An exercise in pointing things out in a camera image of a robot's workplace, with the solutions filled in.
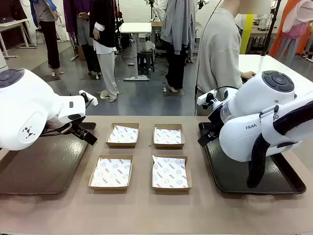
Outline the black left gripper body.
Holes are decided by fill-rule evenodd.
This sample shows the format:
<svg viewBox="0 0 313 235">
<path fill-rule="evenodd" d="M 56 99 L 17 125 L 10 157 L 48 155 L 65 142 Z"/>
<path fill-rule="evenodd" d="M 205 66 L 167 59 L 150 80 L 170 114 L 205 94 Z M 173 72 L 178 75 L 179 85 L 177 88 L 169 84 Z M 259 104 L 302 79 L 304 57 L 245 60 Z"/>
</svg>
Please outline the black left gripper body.
<svg viewBox="0 0 313 235">
<path fill-rule="evenodd" d="M 71 121 L 70 122 L 71 128 L 68 130 L 68 134 L 73 134 L 78 138 L 85 138 L 88 131 L 81 126 L 81 123 L 85 118 L 86 117 L 83 116 L 76 120 Z"/>
</svg>

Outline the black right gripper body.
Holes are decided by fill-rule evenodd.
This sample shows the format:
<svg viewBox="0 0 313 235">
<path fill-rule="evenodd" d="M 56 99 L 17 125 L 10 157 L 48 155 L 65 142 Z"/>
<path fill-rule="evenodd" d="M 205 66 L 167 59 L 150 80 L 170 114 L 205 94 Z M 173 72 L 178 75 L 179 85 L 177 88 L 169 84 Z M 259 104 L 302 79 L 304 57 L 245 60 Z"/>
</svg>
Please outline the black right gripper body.
<svg viewBox="0 0 313 235">
<path fill-rule="evenodd" d="M 215 134 L 219 134 L 221 128 L 223 127 L 224 123 L 221 119 L 221 109 L 222 106 L 217 107 L 216 109 L 214 109 L 211 114 L 208 116 L 208 119 L 210 120 L 210 122 L 213 125 L 213 132 Z"/>
</svg>

